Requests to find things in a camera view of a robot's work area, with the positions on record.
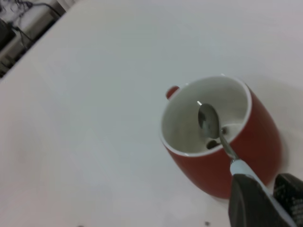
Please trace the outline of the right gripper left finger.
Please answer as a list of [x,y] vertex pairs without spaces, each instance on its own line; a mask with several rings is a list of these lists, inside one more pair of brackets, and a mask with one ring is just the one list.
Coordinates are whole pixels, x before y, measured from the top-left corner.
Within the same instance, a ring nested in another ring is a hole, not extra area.
[[252,177],[235,174],[232,177],[228,215],[232,227],[289,227]]

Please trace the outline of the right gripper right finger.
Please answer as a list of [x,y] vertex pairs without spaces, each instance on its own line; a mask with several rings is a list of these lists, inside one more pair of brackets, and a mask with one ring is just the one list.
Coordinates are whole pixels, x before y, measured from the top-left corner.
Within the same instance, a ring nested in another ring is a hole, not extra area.
[[297,227],[303,226],[303,181],[289,174],[278,174],[275,179],[274,198],[293,219]]

